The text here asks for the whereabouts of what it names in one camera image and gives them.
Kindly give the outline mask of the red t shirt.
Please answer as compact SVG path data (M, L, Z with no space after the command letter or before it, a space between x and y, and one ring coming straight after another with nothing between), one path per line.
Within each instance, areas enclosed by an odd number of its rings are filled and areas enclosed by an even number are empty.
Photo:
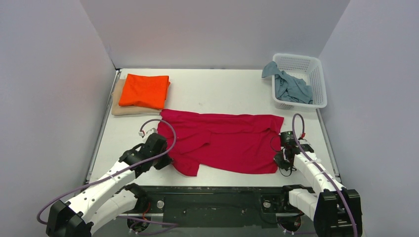
M275 115L199 114L162 110L157 131L168 144L169 156L183 175L197 176L200 165L244 173L277 171L271 139L280 133L284 118Z

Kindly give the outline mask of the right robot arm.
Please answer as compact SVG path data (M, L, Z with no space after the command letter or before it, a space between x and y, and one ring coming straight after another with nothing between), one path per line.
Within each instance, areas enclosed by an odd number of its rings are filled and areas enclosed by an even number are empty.
M313 221L319 237L360 237L363 233L361 198L356 190L347 189L321 164L310 144L293 132L279 135L281 150L274 160L280 169L299 171L309 187L286 186L279 198L280 207L298 210Z

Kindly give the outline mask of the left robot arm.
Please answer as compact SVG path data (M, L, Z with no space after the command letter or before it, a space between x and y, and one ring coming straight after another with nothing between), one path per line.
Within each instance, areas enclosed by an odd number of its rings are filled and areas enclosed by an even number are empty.
M46 225L49 237L90 237L120 214L150 207L146 191L134 180L154 167L171 164L164 136L150 130L143 142L125 151L118 161L94 184L66 202L56 201Z

